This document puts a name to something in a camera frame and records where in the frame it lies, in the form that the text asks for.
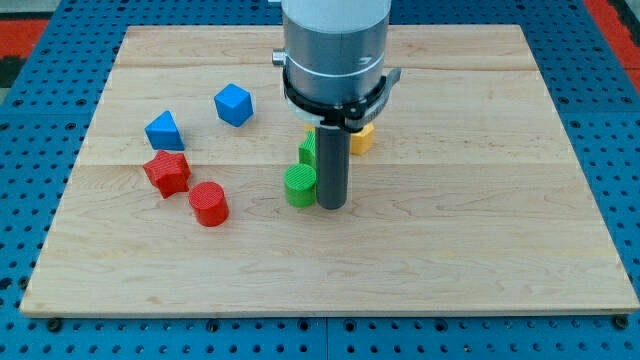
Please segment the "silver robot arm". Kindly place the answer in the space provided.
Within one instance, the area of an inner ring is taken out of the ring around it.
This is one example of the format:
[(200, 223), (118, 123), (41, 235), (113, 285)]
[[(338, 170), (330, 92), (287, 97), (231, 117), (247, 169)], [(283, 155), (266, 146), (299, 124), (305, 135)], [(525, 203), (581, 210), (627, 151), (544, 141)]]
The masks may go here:
[(282, 0), (284, 47), (272, 63), (303, 97), (355, 102), (382, 76), (390, 0)]

